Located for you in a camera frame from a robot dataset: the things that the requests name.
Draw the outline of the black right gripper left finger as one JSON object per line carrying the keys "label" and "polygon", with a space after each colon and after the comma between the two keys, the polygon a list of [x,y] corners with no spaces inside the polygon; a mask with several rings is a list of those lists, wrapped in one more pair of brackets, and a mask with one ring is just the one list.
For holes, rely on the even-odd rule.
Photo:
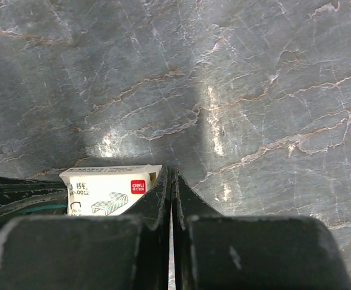
{"label": "black right gripper left finger", "polygon": [[166,289],[171,171],[118,216],[29,215],[0,228],[0,289]]}

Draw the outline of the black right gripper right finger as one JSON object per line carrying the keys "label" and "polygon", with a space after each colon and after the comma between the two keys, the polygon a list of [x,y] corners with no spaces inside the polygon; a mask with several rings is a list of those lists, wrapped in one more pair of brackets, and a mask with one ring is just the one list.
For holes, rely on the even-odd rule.
{"label": "black right gripper right finger", "polygon": [[332,233],[307,216],[224,216],[179,173],[172,187],[177,289],[351,289]]}

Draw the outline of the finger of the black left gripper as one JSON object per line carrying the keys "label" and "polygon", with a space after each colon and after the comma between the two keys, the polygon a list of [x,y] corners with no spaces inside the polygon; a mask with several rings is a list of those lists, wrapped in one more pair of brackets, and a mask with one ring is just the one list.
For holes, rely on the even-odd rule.
{"label": "finger of the black left gripper", "polygon": [[67,188],[61,181],[0,176],[0,223],[22,214],[64,214],[67,211],[67,202]]}

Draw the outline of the white staple box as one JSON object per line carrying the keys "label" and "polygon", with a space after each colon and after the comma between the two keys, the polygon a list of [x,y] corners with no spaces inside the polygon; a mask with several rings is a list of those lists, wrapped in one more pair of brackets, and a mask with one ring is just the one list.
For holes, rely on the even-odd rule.
{"label": "white staple box", "polygon": [[125,212],[154,185],[161,165],[72,167],[60,178],[68,190],[69,216],[113,216]]}

